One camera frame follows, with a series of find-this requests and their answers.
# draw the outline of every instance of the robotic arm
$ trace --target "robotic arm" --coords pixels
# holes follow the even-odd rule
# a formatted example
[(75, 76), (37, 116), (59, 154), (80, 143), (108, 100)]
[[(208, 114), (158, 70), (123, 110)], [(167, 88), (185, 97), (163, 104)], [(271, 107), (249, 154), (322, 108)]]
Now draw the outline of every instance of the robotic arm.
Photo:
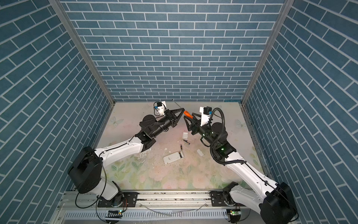
[[(221, 123), (211, 121), (215, 111), (220, 112)], [(227, 141), (224, 113), (220, 108), (200, 107), (201, 114), (185, 112), (184, 120), (188, 131), (192, 135), (199, 133), (200, 141), (210, 147), (213, 159), (222, 165), (227, 165), (239, 175), (253, 191), (244, 189), (238, 183), (232, 182), (223, 189), (223, 197), (228, 205), (242, 203), (258, 212), (266, 224), (287, 224), (298, 214), (294, 197), (286, 183), (278, 184), (276, 181), (260, 173)]]
[(153, 115), (145, 116), (139, 123), (141, 131), (131, 139), (104, 148), (85, 147), (79, 152), (68, 170), (68, 175), (79, 193), (95, 193), (110, 201), (113, 207), (123, 202), (123, 192), (118, 185), (114, 181), (107, 181), (106, 177), (101, 177), (102, 168), (104, 170), (104, 167), (119, 159), (150, 149), (156, 142), (156, 136), (178, 124), (184, 108), (167, 110), (165, 107), (164, 110), (162, 105), (165, 105), (165, 102), (158, 102), (162, 118), (157, 121)]

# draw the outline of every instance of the white bracket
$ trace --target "white bracket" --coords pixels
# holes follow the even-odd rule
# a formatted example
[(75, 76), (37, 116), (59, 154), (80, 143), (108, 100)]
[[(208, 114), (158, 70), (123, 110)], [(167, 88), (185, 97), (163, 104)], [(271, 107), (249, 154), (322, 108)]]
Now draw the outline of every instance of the white bracket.
[(160, 116), (164, 115), (164, 111), (165, 111), (165, 108), (166, 108), (166, 103), (165, 103), (165, 101), (162, 101), (161, 103), (162, 103), (162, 106), (159, 106), (159, 107), (158, 107), (158, 112), (159, 112), (159, 115), (160, 115)]
[(209, 122), (210, 114), (204, 114), (204, 108), (201, 106), (199, 112), (202, 114), (200, 126), (203, 126)]

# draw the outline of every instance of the white power bank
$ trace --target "white power bank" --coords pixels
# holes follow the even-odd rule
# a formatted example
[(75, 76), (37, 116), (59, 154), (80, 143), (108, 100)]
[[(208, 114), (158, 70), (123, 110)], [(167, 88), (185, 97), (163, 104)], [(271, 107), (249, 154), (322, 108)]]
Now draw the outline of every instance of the white power bank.
[(182, 151), (178, 151), (178, 152), (174, 152), (170, 155), (164, 156), (163, 160), (164, 160), (164, 164), (169, 164), (169, 163), (173, 163), (179, 159), (184, 158), (184, 154)]

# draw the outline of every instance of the floral table surface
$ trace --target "floral table surface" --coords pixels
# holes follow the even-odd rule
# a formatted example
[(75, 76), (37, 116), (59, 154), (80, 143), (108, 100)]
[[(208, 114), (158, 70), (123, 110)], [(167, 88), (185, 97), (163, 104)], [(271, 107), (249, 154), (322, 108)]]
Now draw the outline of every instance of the floral table surface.
[[(253, 166), (262, 172), (262, 167), (247, 130), (238, 103), (192, 103), (180, 102), (180, 106), (190, 113), (198, 113), (200, 106), (219, 107), (226, 120), (228, 141)], [(173, 102), (168, 109), (177, 109)], [(116, 103), (110, 119), (97, 147), (110, 146), (131, 138), (140, 131), (139, 122), (147, 114), (153, 113), (152, 103)], [(107, 166), (107, 178), (115, 181), (124, 190), (154, 189), (220, 189), (235, 181), (243, 187), (249, 186), (232, 170), (216, 163), (210, 156), (209, 148), (200, 142), (200, 135), (191, 135), (188, 142), (182, 142), (182, 133), (187, 132), (183, 118), (175, 128), (156, 137), (151, 150), (128, 156)], [(180, 150), (183, 146), (184, 158), (165, 165), (163, 157)]]

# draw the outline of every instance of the white plastic piece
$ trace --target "white plastic piece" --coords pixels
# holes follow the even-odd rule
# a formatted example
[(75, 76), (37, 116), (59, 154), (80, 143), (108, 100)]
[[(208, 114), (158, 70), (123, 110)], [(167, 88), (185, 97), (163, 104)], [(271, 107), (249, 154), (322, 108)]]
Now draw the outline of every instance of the white plastic piece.
[(178, 161), (179, 159), (182, 159), (182, 158), (184, 158), (183, 152), (178, 151), (178, 152), (174, 152), (170, 155), (164, 156), (163, 161), (164, 161), (164, 164), (169, 164), (169, 163)]
[(162, 106), (158, 107), (158, 112), (159, 112), (159, 115), (164, 115), (164, 111), (165, 111), (165, 108), (166, 108), (166, 103), (165, 103), (165, 101), (162, 101), (161, 103), (162, 103)]
[(202, 106), (200, 107), (199, 112), (202, 114), (200, 126), (203, 126), (209, 122), (210, 114), (209, 115), (204, 114), (204, 108)]
[[(186, 200), (183, 202), (182, 200), (175, 201), (178, 205), (181, 203), (185, 204), (187, 203)], [(145, 204), (144, 202), (141, 203), (142, 206), (147, 205), (149, 208), (153, 208), (151, 204)], [(153, 211), (150, 211), (148, 209), (128, 209), (125, 213), (122, 213), (121, 218), (113, 218), (115, 217), (115, 214), (113, 216), (108, 213), (108, 210), (98, 210), (98, 215), (101, 217), (101, 219), (106, 220), (118, 220), (118, 221), (139, 221), (140, 223), (147, 223), (146, 221), (155, 221), (155, 223), (158, 223), (158, 220), (178, 220), (178, 219), (228, 219), (228, 214), (226, 212), (226, 209), (222, 208), (209, 208), (206, 207), (204, 211), (206, 211), (206, 214), (203, 215), (203, 210), (197, 210), (197, 207), (199, 207), (199, 204), (195, 204), (194, 206), (186, 206), (184, 208), (178, 208), (178, 209), (155, 209), (156, 211), (160, 212), (155, 213)], [(186, 208), (195, 208), (195, 211), (189, 210), (186, 211)], [(73, 222), (73, 220), (80, 220), (81, 222), (86, 222), (87, 220), (95, 220), (98, 222), (98, 217), (96, 215), (96, 211), (93, 210), (87, 210), (87, 209), (81, 209), (81, 210), (66, 210), (65, 215), (63, 216), (63, 219), (65, 220), (64, 223)]]
[(199, 154), (199, 156), (203, 156), (203, 155), (204, 155), (203, 152), (202, 152), (200, 149), (197, 150), (197, 153)]
[(183, 139), (188, 140), (188, 133), (187, 132), (183, 132)]

